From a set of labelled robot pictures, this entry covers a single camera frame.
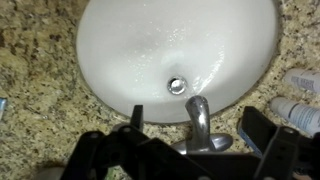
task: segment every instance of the drain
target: drain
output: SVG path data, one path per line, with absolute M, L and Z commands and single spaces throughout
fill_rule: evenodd
M 181 76 L 174 76 L 168 81 L 168 90 L 174 95 L 183 93 L 187 88 L 187 81 Z

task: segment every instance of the bathroom sink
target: bathroom sink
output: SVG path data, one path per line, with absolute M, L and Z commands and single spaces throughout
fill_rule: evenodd
M 80 69 L 122 114 L 142 104 L 145 121 L 188 121 L 190 97 L 206 97 L 215 113 L 256 83 L 276 46 L 276 12 L 270 0 L 91 0 Z

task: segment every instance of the white bottle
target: white bottle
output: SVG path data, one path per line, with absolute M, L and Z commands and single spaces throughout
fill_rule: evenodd
M 274 113 L 285 118 L 311 136 L 316 132 L 320 132 L 320 109 L 300 104 L 284 97 L 272 99 L 270 108 Z
M 284 76 L 289 84 L 320 93 L 320 72 L 304 69 L 290 69 Z

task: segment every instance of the faucet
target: faucet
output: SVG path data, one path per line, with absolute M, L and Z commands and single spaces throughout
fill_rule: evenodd
M 192 123 L 192 138 L 172 145 L 181 154 L 221 152 L 228 149 L 233 138 L 229 134 L 210 134 L 208 101 L 202 96 L 191 97 L 185 107 Z
M 186 141 L 187 153 L 210 152 L 216 148 L 210 139 L 210 115 L 206 98 L 191 97 L 185 105 L 192 123 L 192 139 Z

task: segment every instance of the granite countertop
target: granite countertop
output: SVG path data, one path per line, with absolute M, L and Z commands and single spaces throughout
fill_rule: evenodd
M 319 95 L 282 82 L 292 67 L 320 70 L 319 0 L 276 3 L 280 39 L 270 68 L 236 104 L 211 119 L 211 132 L 234 137 L 229 151 L 251 151 L 236 133 L 245 106 L 253 105 L 285 125 L 268 108 L 273 97 L 320 107 Z M 0 97 L 9 102 L 0 122 L 0 179 L 31 179 L 43 167 L 63 165 L 82 133 L 108 134 L 115 124 L 128 120 L 101 104 L 80 78 L 74 42 L 86 4 L 87 0 L 0 2 Z M 167 143 L 183 140 L 189 132 L 189 123 L 146 124 L 144 129 L 149 137 Z

